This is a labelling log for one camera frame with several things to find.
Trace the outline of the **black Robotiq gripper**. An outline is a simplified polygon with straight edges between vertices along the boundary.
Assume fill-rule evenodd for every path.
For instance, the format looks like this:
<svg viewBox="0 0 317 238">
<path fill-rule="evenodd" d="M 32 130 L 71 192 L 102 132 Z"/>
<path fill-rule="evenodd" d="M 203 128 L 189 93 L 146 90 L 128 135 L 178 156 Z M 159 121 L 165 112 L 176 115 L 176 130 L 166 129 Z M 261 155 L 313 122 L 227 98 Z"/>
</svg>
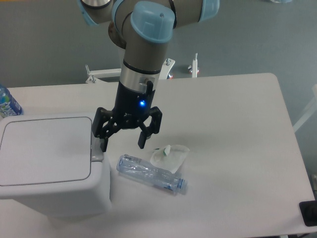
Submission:
<svg viewBox="0 0 317 238">
<path fill-rule="evenodd" d="M 138 146 L 143 149 L 146 140 L 160 130 L 162 112 L 158 107 L 151 108 L 155 90 L 154 84 L 148 81 L 145 92 L 138 92 L 118 84 L 113 110 L 99 107 L 96 110 L 92 124 L 94 137 L 100 139 L 100 148 L 106 152 L 108 139 L 121 129 L 141 129 Z M 151 117 L 149 126 L 144 121 Z"/>
</svg>

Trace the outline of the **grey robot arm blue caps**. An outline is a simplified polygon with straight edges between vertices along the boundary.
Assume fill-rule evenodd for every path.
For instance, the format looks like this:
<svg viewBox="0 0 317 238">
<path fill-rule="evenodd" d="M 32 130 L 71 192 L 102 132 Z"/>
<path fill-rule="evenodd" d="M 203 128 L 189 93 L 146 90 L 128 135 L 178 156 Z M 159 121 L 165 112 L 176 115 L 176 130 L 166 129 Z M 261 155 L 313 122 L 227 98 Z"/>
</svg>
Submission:
<svg viewBox="0 0 317 238">
<path fill-rule="evenodd" d="M 220 2 L 80 0 L 78 6 L 88 25 L 108 23 L 110 39 L 124 50 L 114 107 L 97 109 L 92 133 L 105 152 L 113 134 L 140 128 L 138 145 L 144 148 L 160 130 L 162 112 L 152 102 L 174 29 L 215 17 Z"/>
</svg>

